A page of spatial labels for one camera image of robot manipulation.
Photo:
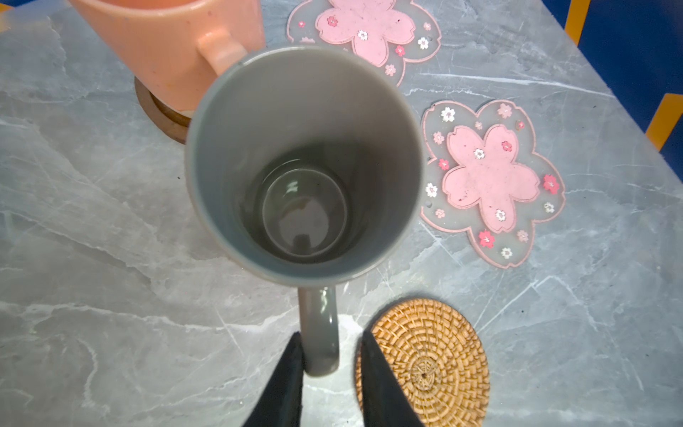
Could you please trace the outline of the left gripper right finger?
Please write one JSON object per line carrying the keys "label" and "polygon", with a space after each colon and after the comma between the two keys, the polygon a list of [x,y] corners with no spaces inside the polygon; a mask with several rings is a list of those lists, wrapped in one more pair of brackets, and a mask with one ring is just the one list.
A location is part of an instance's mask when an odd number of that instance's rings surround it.
{"label": "left gripper right finger", "polygon": [[364,426],[423,427],[370,330],[363,333],[360,354]]}

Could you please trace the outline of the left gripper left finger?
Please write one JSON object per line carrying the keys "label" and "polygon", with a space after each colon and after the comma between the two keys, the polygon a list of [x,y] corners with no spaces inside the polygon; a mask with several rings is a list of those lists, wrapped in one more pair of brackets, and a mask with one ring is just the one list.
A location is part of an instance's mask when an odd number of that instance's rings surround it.
{"label": "left gripper left finger", "polygon": [[243,427],[299,427],[302,416],[304,357],[302,338],[290,338],[268,384]]}

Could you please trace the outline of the woven rattan round coaster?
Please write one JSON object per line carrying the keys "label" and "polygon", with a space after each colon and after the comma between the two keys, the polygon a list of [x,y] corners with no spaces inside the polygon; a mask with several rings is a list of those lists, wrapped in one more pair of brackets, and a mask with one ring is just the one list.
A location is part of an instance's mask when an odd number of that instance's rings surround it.
{"label": "woven rattan round coaster", "polygon": [[[487,355],[461,313],[438,300],[405,299],[365,330],[375,337],[423,426],[482,425],[490,393]],[[356,389],[363,414],[361,360]]]}

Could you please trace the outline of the grey green mug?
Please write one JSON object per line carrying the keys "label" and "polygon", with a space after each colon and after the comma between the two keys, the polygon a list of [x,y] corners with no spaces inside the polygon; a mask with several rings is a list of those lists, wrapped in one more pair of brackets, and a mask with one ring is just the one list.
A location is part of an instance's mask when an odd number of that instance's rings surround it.
{"label": "grey green mug", "polygon": [[406,98],[337,49],[250,54],[199,104],[185,154],[192,205],[235,263],[297,290],[309,375],[338,368],[336,288],[407,235],[423,162]]}

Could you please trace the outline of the pink flower coaster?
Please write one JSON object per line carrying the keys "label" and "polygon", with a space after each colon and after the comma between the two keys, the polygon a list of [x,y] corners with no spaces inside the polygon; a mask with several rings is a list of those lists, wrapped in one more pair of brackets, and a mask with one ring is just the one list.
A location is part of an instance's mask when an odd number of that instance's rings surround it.
{"label": "pink flower coaster", "polygon": [[464,233],[500,269],[531,254],[535,227],[566,204],[558,169],[536,150],[530,117],[513,101],[477,110],[438,101],[422,119],[427,151],[422,219],[437,231]]}
{"label": "pink flower coaster", "polygon": [[396,86],[407,64],[436,56],[442,38],[434,17],[410,0],[304,1],[289,15],[286,36],[353,53]]}

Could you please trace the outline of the brown wooden round coaster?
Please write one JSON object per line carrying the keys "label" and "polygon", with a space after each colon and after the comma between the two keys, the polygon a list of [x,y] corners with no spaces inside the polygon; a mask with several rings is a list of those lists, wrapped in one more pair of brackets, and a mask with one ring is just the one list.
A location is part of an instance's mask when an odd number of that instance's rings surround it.
{"label": "brown wooden round coaster", "polygon": [[162,103],[138,78],[134,79],[134,89],[138,102],[151,122],[169,138],[185,144],[191,118]]}

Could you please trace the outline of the orange peach mug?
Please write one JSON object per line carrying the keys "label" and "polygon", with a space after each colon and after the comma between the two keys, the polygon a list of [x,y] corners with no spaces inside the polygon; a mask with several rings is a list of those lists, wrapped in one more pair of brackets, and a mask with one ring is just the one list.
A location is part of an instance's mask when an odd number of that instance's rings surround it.
{"label": "orange peach mug", "polygon": [[266,44],[259,0],[72,5],[157,99],[185,117],[218,76]]}

